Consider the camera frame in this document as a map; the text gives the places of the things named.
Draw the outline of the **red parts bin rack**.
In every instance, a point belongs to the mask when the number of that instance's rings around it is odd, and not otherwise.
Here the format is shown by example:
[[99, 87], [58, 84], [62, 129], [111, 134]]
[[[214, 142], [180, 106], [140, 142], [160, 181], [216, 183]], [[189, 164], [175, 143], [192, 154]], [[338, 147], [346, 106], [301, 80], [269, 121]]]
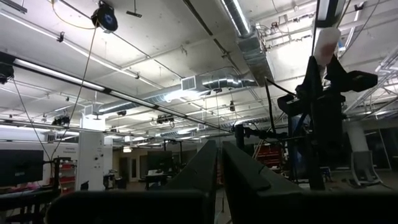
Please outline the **red parts bin rack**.
[[282, 149], [279, 145], [260, 143], [255, 147], [253, 158], [272, 170], [282, 168]]

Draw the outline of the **long linear ceiling light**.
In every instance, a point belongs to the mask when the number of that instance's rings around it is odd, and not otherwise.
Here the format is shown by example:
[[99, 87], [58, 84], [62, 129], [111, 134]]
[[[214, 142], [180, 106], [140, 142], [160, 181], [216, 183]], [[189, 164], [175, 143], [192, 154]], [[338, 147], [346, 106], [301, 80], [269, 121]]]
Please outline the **long linear ceiling light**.
[[167, 114], [173, 115], [175, 117], [186, 119], [188, 121], [191, 121], [191, 122], [194, 122], [194, 123], [197, 123], [197, 124], [202, 124], [202, 125], [205, 125], [205, 126], [208, 126], [208, 127], [211, 127], [211, 128], [218, 129], [220, 131], [226, 131], [226, 132], [229, 132], [229, 133], [231, 132], [229, 129], [222, 128], [220, 125], [215, 125], [213, 123], [209, 123], [209, 122], [206, 122], [204, 120], [200, 120], [198, 118], [194, 118], [193, 116], [185, 115], [185, 114], [180, 113], [178, 111], [168, 109], [168, 108], [166, 108], [164, 106], [160, 106], [160, 105], [157, 105], [155, 103], [150, 103], [150, 102], [148, 102], [146, 100], [141, 100], [141, 99], [138, 99], [138, 98], [136, 98], [134, 96], [121, 93], [121, 92], [116, 91], [114, 89], [111, 89], [111, 88], [108, 88], [108, 87], [105, 87], [105, 86], [101, 86], [101, 85], [97, 85], [97, 84], [94, 84], [92, 82], [88, 82], [88, 81], [73, 77], [71, 75], [67, 75], [67, 74], [58, 72], [56, 70], [52, 70], [50, 68], [43, 67], [43, 66], [38, 65], [36, 63], [32, 63], [32, 62], [29, 62], [29, 61], [22, 60], [21, 58], [15, 57], [13, 55], [10, 55], [10, 54], [4, 53], [4, 52], [0, 52], [0, 62], [5, 63], [7, 65], [11, 65], [11, 66], [16, 66], [16, 67], [22, 68], [22, 69], [28, 70], [30, 72], [38, 73], [40, 75], [44, 75], [46, 77], [50, 77], [50, 78], [53, 78], [53, 79], [56, 79], [56, 80], [60, 80], [60, 81], [63, 81], [63, 82], [66, 82], [66, 83], [69, 83], [69, 84], [72, 84], [72, 85], [80, 86], [80, 87], [83, 87], [83, 88], [86, 88], [86, 89], [89, 89], [89, 90], [93, 90], [93, 91], [98, 91], [98, 92], [103, 93], [105, 95], [113, 96], [113, 97], [118, 98], [120, 100], [125, 100], [125, 101], [127, 101], [129, 103], [137, 104], [137, 105], [140, 105], [140, 106], [144, 106], [146, 108], [150, 108], [152, 110], [156, 110], [156, 111], [160, 111], [160, 112], [163, 112], [163, 113], [167, 113]]

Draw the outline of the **silver duct with vent box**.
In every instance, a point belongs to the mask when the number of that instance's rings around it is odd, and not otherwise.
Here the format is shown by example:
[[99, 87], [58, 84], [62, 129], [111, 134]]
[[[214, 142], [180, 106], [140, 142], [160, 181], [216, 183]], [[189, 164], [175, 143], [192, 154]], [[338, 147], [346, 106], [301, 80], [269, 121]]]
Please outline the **silver duct with vent box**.
[[183, 78], [178, 85], [152, 91], [139, 96], [149, 103], [171, 102], [178, 98], [194, 98], [208, 95], [212, 90], [222, 88], [246, 88], [257, 86], [251, 73], [239, 75], [232, 67], [225, 67], [212, 72]]

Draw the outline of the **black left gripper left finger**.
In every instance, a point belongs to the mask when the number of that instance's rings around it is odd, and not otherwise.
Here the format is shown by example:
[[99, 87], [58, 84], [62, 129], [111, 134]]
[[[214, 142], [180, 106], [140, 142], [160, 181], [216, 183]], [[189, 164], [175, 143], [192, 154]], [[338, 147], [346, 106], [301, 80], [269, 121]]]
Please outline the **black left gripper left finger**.
[[173, 194], [170, 224], [214, 224], [216, 175], [217, 146], [210, 140], [164, 186]]

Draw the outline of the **black overhead light bar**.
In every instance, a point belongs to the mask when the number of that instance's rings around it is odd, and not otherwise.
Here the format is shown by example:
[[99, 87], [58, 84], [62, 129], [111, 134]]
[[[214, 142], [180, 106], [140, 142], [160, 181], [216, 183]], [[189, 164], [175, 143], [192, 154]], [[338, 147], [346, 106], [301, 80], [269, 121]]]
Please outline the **black overhead light bar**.
[[342, 13], [346, 0], [317, 0], [315, 27], [335, 26]]

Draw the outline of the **spiral metal air duct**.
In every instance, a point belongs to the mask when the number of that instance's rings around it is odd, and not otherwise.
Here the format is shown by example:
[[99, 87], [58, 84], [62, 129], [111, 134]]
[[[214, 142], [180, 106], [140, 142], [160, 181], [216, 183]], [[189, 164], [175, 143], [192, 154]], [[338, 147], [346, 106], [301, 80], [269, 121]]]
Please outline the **spiral metal air duct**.
[[274, 82], [266, 48], [260, 34], [244, 15], [238, 0], [220, 0], [237, 35], [237, 45], [249, 71], [259, 85]]

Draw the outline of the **white round column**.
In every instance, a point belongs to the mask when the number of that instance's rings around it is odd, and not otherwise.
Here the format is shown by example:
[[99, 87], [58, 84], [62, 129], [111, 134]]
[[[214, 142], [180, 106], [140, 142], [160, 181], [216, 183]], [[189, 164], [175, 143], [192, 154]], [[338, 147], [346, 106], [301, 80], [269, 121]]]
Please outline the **white round column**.
[[344, 124], [345, 130], [349, 136], [349, 142], [353, 152], [369, 151], [366, 142], [364, 129], [359, 121], [352, 121]]

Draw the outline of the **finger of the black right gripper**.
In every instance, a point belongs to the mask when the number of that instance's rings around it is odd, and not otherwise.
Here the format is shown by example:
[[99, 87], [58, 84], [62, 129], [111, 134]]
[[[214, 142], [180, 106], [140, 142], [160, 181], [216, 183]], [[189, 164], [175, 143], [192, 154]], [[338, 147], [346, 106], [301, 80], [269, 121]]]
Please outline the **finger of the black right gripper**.
[[340, 93], [349, 91], [347, 72], [335, 54], [333, 54], [330, 63], [326, 66], [326, 72], [325, 79], [330, 81], [333, 89]]
[[308, 60], [307, 71], [302, 86], [305, 101], [316, 100], [323, 94], [320, 69], [314, 56], [310, 56]]

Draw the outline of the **black monitor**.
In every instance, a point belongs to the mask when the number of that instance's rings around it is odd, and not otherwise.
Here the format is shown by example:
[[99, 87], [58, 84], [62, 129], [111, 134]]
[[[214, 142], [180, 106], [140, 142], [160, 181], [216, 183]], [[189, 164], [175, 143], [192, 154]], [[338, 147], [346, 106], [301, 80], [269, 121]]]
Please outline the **black monitor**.
[[42, 180], [43, 168], [43, 151], [0, 150], [0, 187]]

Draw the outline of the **pale pink medicine bottle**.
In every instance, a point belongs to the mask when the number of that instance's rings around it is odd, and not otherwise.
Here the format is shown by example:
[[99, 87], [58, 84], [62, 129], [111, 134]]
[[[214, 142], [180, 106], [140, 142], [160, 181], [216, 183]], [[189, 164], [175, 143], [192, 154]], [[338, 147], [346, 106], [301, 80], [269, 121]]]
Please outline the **pale pink medicine bottle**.
[[318, 65], [326, 66], [330, 63], [340, 36], [341, 32], [336, 27], [327, 27], [319, 32], [313, 53]]

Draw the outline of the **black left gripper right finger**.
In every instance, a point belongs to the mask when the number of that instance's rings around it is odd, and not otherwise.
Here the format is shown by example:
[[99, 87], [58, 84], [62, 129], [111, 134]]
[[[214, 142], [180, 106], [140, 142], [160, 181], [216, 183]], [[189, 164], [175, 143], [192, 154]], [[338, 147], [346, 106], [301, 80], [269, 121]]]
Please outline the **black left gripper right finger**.
[[222, 148], [233, 224], [288, 224], [304, 211], [303, 189], [230, 142]]

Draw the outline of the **red shelf rack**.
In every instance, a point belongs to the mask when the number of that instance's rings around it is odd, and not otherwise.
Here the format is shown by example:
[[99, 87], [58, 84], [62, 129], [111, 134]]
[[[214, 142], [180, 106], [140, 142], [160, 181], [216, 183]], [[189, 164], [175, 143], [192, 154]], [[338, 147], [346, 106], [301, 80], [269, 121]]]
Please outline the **red shelf rack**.
[[60, 164], [59, 186], [61, 194], [69, 194], [75, 191], [76, 164], [74, 162], [63, 162]]

